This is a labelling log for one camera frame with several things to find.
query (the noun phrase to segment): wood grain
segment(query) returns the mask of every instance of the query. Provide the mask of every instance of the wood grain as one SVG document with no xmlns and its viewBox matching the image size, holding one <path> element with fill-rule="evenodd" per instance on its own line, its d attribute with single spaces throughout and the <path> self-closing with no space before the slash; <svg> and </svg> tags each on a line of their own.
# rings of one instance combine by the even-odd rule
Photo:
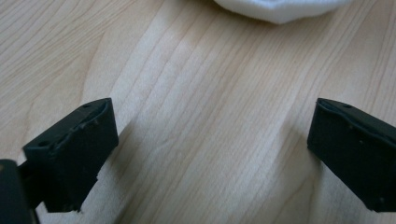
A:
<svg viewBox="0 0 396 224">
<path fill-rule="evenodd" d="M 43 223 L 392 223 L 306 149 L 318 97 L 396 125 L 396 3 L 276 26 L 210 0 L 1 0 L 0 152 L 110 96 L 120 146 Z"/>
</svg>

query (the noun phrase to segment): white object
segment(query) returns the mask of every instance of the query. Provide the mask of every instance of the white object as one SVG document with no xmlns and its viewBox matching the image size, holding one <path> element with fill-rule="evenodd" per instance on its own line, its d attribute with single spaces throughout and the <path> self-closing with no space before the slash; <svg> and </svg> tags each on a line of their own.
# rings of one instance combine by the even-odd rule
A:
<svg viewBox="0 0 396 224">
<path fill-rule="evenodd" d="M 340 7 L 351 0 L 215 0 L 233 12 L 273 23 L 312 17 Z"/>
</svg>

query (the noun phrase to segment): wooden table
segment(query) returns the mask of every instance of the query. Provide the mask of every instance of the wooden table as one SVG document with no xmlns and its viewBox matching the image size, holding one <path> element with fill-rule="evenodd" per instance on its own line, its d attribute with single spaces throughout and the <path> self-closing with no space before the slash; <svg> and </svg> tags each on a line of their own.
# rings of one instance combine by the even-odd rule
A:
<svg viewBox="0 0 396 224">
<path fill-rule="evenodd" d="M 43 223 L 392 223 L 306 149 L 315 101 L 396 125 L 396 2 L 273 25 L 211 0 L 0 1 L 1 157 L 112 97 L 120 145 Z"/>
</svg>

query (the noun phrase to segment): black clamp jaw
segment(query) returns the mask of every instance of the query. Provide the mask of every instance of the black clamp jaw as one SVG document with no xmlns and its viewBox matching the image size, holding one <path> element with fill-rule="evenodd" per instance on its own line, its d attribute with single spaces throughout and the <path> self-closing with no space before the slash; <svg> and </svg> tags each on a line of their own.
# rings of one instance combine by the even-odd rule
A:
<svg viewBox="0 0 396 224">
<path fill-rule="evenodd" d="M 38 223 L 41 202 L 51 213 L 79 211 L 118 143 L 106 98 L 82 105 L 24 146 L 21 166 L 0 160 L 0 223 Z"/>
<path fill-rule="evenodd" d="M 308 148 L 368 209 L 396 212 L 396 128 L 351 105 L 318 99 Z"/>
</svg>

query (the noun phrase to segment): light wood surface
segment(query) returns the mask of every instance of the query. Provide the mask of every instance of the light wood surface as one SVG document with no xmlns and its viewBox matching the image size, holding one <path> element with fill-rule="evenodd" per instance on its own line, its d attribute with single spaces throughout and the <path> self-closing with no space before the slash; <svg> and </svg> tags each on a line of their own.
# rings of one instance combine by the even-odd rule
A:
<svg viewBox="0 0 396 224">
<path fill-rule="evenodd" d="M 273 25 L 210 0 L 0 0 L 0 152 L 112 97 L 120 146 L 43 223 L 395 223 L 306 149 L 315 101 L 396 125 L 396 3 Z"/>
</svg>

